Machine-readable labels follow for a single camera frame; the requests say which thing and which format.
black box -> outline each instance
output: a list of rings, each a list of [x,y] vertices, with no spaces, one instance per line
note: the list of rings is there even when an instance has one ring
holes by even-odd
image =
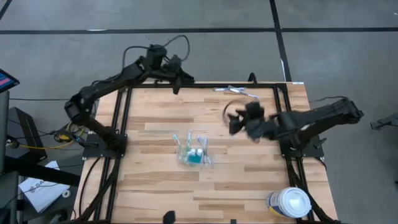
[[[43,147],[41,138],[37,137],[39,133],[37,132],[36,125],[31,115],[21,111],[16,107],[13,107],[8,111],[8,119],[8,135],[14,138],[25,137],[18,139],[20,144]],[[7,146],[6,156],[38,163],[47,158],[47,153],[45,153],[44,149],[32,149],[20,146],[16,149],[13,149],[10,146]]]

black metal frame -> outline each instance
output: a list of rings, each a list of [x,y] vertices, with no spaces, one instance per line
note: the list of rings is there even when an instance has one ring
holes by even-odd
[[[386,118],[378,119],[377,121],[373,121],[371,123],[371,127],[373,130],[380,130],[384,126],[398,126],[398,113],[394,113]]]
[[[239,85],[241,87],[246,87],[246,88],[271,88],[271,89],[273,89],[277,112],[282,112],[282,105],[281,105],[281,100],[280,100],[280,96],[279,96],[279,90],[280,90],[283,94],[283,99],[285,102],[286,110],[287,111],[291,110],[289,93],[287,91],[286,83],[258,83],[257,80],[255,79],[255,76],[252,74],[249,76],[249,83],[239,83],[239,84],[237,84],[237,83],[195,83],[195,84],[183,85],[182,88],[214,88],[214,87],[221,88],[221,87],[227,87],[228,85]],[[172,85],[159,84],[159,83],[144,83],[139,86],[136,86],[135,88],[172,88]],[[123,119],[121,122],[121,129],[119,130],[121,134],[124,134],[125,130],[126,130],[128,112],[129,112],[130,101],[131,101],[131,94],[132,94],[132,88],[128,88],[126,101],[124,103],[124,111],[123,111]],[[122,97],[122,92],[119,91],[118,96],[116,98],[116,105],[115,105],[113,120],[112,120],[112,127],[115,129],[117,127],[117,122],[118,122],[117,119],[118,119],[119,109],[121,106],[121,97]],[[281,146],[281,153],[282,153],[282,150],[287,150],[287,149],[283,149],[283,147],[288,147],[286,144],[281,144],[280,146]],[[286,160],[287,166],[292,165],[292,159],[290,157],[285,157],[285,160]],[[119,167],[120,161],[121,161],[120,159],[115,160],[115,162],[118,162],[118,165],[116,167]],[[300,180],[302,180],[303,185],[305,186],[306,190],[308,190],[307,181],[305,178],[305,171],[304,171],[304,167],[303,167],[303,162],[302,162],[301,158],[296,158],[296,161],[297,161],[298,175],[300,177]],[[110,158],[105,158],[99,188],[102,188],[103,184],[106,181],[106,176],[107,176],[108,169],[109,169],[109,162],[110,162]],[[107,220],[111,220],[111,218],[112,218],[114,198],[116,195],[116,183],[117,183],[117,180],[115,180],[113,182],[113,184],[110,188],[110,195],[108,198],[108,206],[106,209],[106,219]],[[290,184],[290,186],[295,187],[293,180],[290,178],[289,178],[289,184]],[[94,220],[99,220],[100,208],[101,208],[101,203],[97,206],[97,208],[95,210]],[[308,219],[310,221],[315,220],[312,211],[308,214]]]

white paper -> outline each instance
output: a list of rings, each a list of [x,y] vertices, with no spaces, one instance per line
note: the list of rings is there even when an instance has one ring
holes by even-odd
[[[60,170],[56,161],[49,162],[46,167]],[[22,192],[26,192],[25,196],[29,199],[33,207],[38,213],[43,212],[48,206],[51,205],[62,192],[69,189],[69,185],[57,184],[49,181],[35,179],[29,177],[25,181],[19,184],[19,188]]]

metal bracket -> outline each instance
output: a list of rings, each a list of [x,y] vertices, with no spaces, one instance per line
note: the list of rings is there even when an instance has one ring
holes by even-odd
[[[83,151],[83,159],[85,158],[117,158],[124,157],[124,153],[126,152],[126,144],[127,144],[127,134],[119,135],[119,140],[121,142],[121,150],[118,152],[111,151],[105,142],[97,135],[97,134],[89,134],[87,135],[86,142],[87,143],[95,143],[97,146],[87,145],[85,146],[85,150]]]
[[[384,126],[398,126],[398,113],[394,113],[386,118],[371,123],[373,130],[380,130]]]
[[[257,77],[256,77],[256,75],[254,74],[254,72],[250,73],[248,82],[253,82],[253,85],[254,85],[254,86],[257,86],[257,84],[258,84],[258,83],[257,83]]]
[[[286,83],[275,83],[276,87],[282,91],[282,93],[287,93],[287,85]]]
[[[290,146],[290,142],[288,140],[281,140],[279,141],[280,152],[284,157],[317,157],[321,158],[324,156],[322,143],[325,142],[326,139],[320,139],[319,135],[311,138],[310,142],[302,149],[302,150],[295,150],[292,149]]]

yellow cable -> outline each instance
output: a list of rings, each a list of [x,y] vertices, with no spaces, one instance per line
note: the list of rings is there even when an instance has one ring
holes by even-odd
[[[69,121],[68,126],[67,126],[67,131],[69,131],[69,127],[70,127],[71,124],[72,124],[72,122]]]
[[[82,129],[81,131],[80,131],[80,133],[79,133],[79,137],[83,134],[83,132],[84,132],[84,129]],[[27,145],[23,145],[23,144],[20,144],[19,146],[20,147],[25,147],[25,148],[31,148],[31,149],[60,149],[60,148],[62,148],[62,147],[66,147],[66,146],[69,146],[70,144],[72,144],[72,143],[74,143],[75,141],[70,141],[70,142],[68,142],[68,143],[66,143],[66,144],[63,144],[63,145],[60,145],[60,146],[54,146],[54,147],[35,147],[35,146],[27,146]]]

